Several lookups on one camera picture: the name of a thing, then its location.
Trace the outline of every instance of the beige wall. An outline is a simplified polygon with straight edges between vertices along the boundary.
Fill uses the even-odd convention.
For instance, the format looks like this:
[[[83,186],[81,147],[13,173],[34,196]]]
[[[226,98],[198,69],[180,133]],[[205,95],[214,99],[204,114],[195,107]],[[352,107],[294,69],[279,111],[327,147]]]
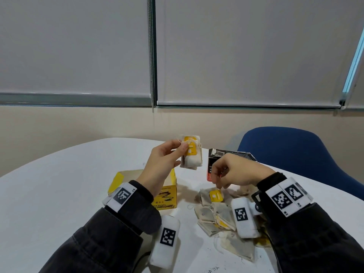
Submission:
[[[77,144],[107,138],[201,136],[203,147],[236,150],[244,133],[287,126],[316,133],[340,167],[364,183],[364,113],[263,109],[0,107],[0,176]]]

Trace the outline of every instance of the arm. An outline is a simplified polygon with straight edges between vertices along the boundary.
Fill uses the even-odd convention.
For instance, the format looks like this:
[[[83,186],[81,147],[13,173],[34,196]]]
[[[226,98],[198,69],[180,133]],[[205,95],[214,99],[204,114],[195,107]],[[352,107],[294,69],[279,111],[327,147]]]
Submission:
[[[283,216],[265,193],[286,179],[283,174],[226,154],[213,165],[212,178],[218,188],[253,184],[262,191],[260,206],[269,217],[266,229],[282,272],[351,271],[364,266],[364,250],[317,203]]]
[[[161,216],[151,202],[187,148],[188,144],[178,140],[155,147],[140,177],[130,181],[136,192],[121,209],[115,212],[106,206],[97,211],[53,253],[40,273],[132,272],[143,242],[140,234],[152,234],[161,225]]]

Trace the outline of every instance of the black sleeve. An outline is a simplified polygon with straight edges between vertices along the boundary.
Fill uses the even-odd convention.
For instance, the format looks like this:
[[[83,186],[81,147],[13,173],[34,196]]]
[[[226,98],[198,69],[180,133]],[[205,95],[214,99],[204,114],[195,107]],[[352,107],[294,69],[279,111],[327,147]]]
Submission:
[[[364,268],[364,250],[317,204],[285,217],[266,190],[285,180],[275,173],[258,183],[259,205],[278,267],[285,272],[356,272]]]
[[[142,231],[153,233],[161,225],[159,212],[151,205],[153,196],[136,181],[137,191],[118,213],[108,206],[63,243],[40,273],[129,273],[143,239]]]

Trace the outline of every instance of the blue chair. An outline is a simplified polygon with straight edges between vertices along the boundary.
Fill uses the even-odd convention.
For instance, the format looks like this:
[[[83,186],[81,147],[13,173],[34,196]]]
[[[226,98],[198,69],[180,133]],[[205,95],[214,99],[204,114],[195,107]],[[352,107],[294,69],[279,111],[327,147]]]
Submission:
[[[320,138],[290,127],[258,127],[248,131],[238,151],[251,152],[261,163],[296,173],[364,200],[364,185],[346,174]]]

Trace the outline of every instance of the table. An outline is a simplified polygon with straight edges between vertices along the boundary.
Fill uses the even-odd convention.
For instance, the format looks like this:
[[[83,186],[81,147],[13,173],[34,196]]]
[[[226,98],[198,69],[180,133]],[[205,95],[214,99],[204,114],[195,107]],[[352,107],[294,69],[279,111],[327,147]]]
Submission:
[[[0,178],[0,268],[38,272],[51,254],[102,206],[117,171],[142,169],[161,142],[129,138],[97,140],[47,155]],[[255,263],[222,249],[197,226],[191,204],[206,181],[203,167],[176,168],[178,207],[163,213],[181,221],[173,272],[273,272],[272,257],[256,248]],[[292,174],[327,213],[364,246],[364,201],[336,188]],[[148,239],[143,249],[148,247]]]

